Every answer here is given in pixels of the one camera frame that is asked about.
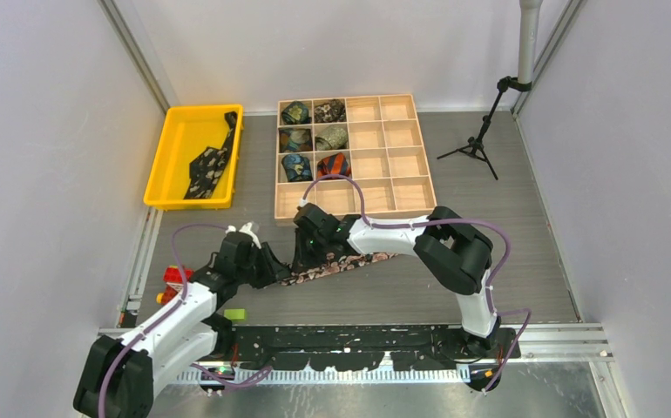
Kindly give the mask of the pink floral black tie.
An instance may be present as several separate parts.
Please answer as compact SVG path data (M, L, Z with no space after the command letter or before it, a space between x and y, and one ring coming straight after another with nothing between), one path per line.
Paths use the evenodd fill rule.
M358 255L343 255L336 259L333 253L327 254L327 262L315 267L309 267L305 270L295 273L292 272L288 277L278 280L281 286L295 286L306 282L324 278L330 275L344 273L360 267L375 264L380 261L390 260L397 256L396 253L369 253Z

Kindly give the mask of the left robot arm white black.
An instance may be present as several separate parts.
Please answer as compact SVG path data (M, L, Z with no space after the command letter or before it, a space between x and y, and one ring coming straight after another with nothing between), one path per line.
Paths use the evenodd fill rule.
M89 417L146 417L161 390L194 362L226 359L234 346L231 320L219 309L242 285L262 288L289 269L259 239L258 226L228 226L208 264L183 276L180 291L151 318L90 347L73 407Z

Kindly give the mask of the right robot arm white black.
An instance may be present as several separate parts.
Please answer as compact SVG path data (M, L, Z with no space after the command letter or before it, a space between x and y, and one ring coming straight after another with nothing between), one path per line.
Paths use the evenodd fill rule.
M356 256L408 255L456 295L464 348L485 357L498 346L497 315L489 308L486 281L493 244L476 227L454 221L445 206L412 219L375 219L359 214L338 219L306 204L294 216L295 261L304 268Z

